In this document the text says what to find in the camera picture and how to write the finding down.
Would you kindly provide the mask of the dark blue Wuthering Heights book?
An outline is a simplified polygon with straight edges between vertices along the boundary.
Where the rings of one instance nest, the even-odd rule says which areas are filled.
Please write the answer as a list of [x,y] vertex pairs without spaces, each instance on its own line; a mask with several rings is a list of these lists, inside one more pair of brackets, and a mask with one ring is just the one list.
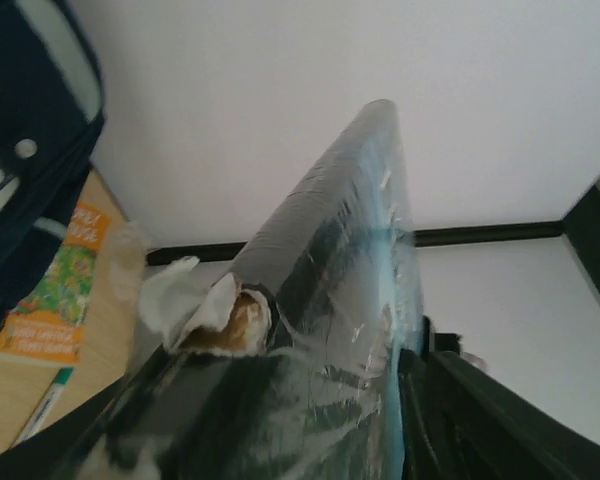
[[188,479],[398,479],[398,361],[422,297],[396,105],[376,100],[229,268],[264,300],[262,351],[190,356]]

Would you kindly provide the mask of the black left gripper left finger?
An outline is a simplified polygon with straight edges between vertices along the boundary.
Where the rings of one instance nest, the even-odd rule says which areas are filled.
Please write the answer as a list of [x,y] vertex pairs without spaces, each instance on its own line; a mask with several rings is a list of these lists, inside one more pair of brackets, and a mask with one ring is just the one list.
[[157,350],[139,371],[0,455],[0,479],[188,479],[190,356]]

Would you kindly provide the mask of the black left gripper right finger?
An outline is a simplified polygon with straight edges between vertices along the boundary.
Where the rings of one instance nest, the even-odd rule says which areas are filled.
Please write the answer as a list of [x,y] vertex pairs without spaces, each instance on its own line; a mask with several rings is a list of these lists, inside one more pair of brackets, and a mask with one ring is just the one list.
[[453,352],[399,360],[405,479],[600,479],[600,445]]

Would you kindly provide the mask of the navy blue student backpack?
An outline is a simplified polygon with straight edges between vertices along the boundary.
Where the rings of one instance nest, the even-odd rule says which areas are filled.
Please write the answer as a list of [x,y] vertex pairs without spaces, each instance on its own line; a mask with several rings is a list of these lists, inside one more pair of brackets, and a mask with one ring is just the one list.
[[0,331],[64,241],[105,124],[101,70],[64,1],[0,1]]

